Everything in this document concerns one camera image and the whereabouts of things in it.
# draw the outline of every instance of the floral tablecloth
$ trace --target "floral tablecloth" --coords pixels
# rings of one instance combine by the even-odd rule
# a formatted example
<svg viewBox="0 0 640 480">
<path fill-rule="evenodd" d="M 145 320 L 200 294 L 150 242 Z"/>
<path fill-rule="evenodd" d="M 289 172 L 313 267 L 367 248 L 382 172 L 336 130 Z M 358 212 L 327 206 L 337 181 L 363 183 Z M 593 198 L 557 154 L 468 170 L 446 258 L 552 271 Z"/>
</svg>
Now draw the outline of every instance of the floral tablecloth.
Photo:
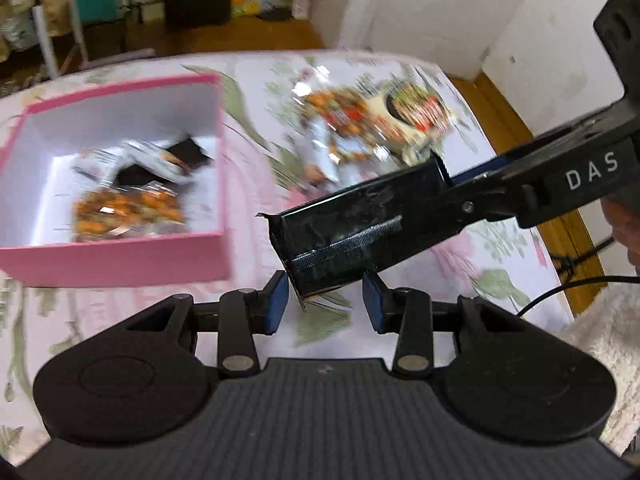
<svg viewBox="0 0 640 480">
<path fill-rule="evenodd" d="M 257 212 L 278 212 L 305 200 L 298 185 L 302 167 L 293 146 L 301 135 L 291 98 L 300 73 L 324 66 L 335 85 L 378 86 L 390 78 L 408 78 L 432 87 L 457 117 L 455 128 L 436 149 L 450 174 L 494 156 L 491 145 L 464 99 L 435 65 L 361 52 L 265 52 L 202 54 L 132 62 L 78 73 L 0 101 L 0 145 L 29 102 L 94 85 L 153 76 L 218 70 L 224 79 L 224 135 L 228 164 L 229 225 L 234 269 L 224 282 L 143 288 L 24 288 L 2 276 L 0 285 L 0 454 L 19 462 L 47 439 L 33 403 L 31 385 L 53 355 L 176 293 L 196 302 L 216 300 L 240 286 L 261 288 L 281 268 L 268 239 L 267 222 Z M 479 293 L 509 311 L 517 311 L 559 285 L 538 232 L 516 222 L 480 222 L 461 235 L 382 273 L 391 287 L 412 286 L 434 300 L 455 301 L 461 293 Z M 564 296 L 540 304 L 528 319 L 559 330 L 573 318 Z M 453 356 L 450 335 L 435 339 L 436 364 Z M 306 302 L 292 296 L 278 333 L 257 336 L 261 363 L 270 356 L 355 358 L 381 356 L 390 362 L 397 336 L 373 332 L 360 284 Z M 216 362 L 216 335 L 199 338 L 196 355 Z"/>
</svg>

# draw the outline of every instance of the open box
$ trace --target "open box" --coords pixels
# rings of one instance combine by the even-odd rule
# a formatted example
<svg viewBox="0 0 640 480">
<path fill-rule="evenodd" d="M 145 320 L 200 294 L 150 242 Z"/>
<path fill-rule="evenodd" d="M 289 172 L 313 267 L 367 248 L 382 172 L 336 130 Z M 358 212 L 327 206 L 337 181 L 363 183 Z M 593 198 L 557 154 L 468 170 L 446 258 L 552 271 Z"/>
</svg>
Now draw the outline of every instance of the open box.
<svg viewBox="0 0 640 480">
<path fill-rule="evenodd" d="M 207 282 L 230 269 L 219 76 L 126 82 L 30 105 L 0 153 L 0 268 L 27 286 Z M 73 204 L 95 183 L 72 169 L 87 148 L 168 146 L 188 132 L 213 159 L 194 172 L 185 234 L 74 243 Z"/>
</svg>

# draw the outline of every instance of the ridged black surface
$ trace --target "ridged black surface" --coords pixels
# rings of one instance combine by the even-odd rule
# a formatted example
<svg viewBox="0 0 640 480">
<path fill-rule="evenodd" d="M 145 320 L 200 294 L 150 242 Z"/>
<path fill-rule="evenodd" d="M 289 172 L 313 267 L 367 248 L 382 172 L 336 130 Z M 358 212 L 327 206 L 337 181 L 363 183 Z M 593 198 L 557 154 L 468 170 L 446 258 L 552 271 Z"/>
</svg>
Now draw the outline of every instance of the ridged black surface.
<svg viewBox="0 0 640 480">
<path fill-rule="evenodd" d="M 158 440 L 53 440 L 19 468 L 26 480 L 622 480 L 631 470 L 595 440 L 523 448 L 474 433 L 426 383 L 391 377 L 381 360 L 285 359 L 224 381 L 196 419 Z"/>
</svg>

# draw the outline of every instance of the white lettering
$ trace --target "white lettering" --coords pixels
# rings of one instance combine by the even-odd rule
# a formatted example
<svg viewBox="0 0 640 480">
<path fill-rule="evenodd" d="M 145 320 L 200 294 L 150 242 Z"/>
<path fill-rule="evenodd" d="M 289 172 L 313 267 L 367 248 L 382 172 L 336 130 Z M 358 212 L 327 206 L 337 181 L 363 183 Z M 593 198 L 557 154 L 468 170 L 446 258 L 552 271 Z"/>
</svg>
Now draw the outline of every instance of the white lettering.
<svg viewBox="0 0 640 480">
<path fill-rule="evenodd" d="M 580 173 L 575 170 L 569 170 L 566 172 L 566 179 L 569 182 L 569 188 L 571 191 L 580 187 Z"/>
<path fill-rule="evenodd" d="M 609 173 L 618 169 L 618 162 L 615 158 L 613 158 L 613 155 L 613 152 L 608 152 L 607 155 L 604 156 L 604 161 L 608 165 L 607 171 L 609 171 Z"/>
<path fill-rule="evenodd" d="M 593 180 L 594 176 L 601 178 L 602 174 L 598 171 L 596 165 L 593 162 L 589 161 L 589 182 Z"/>
</svg>

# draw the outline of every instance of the black snack package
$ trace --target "black snack package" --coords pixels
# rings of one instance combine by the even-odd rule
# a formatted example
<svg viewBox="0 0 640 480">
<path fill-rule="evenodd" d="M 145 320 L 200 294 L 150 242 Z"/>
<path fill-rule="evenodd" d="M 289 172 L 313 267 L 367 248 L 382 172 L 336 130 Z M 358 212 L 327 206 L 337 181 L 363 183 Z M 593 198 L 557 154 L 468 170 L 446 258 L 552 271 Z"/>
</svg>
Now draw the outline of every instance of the black snack package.
<svg viewBox="0 0 640 480">
<path fill-rule="evenodd" d="M 168 147 L 166 150 L 183 161 L 192 171 L 208 164 L 211 160 L 202 152 L 202 148 L 198 146 L 190 136 Z M 132 164 L 116 174 L 113 185 L 115 187 L 141 187 L 146 186 L 146 184 L 150 182 L 167 184 L 168 180 L 154 175 L 139 164 Z"/>
<path fill-rule="evenodd" d="M 277 215 L 271 244 L 301 298 L 380 272 L 462 230 L 438 197 L 453 186 L 442 160 L 380 176 Z"/>
</svg>

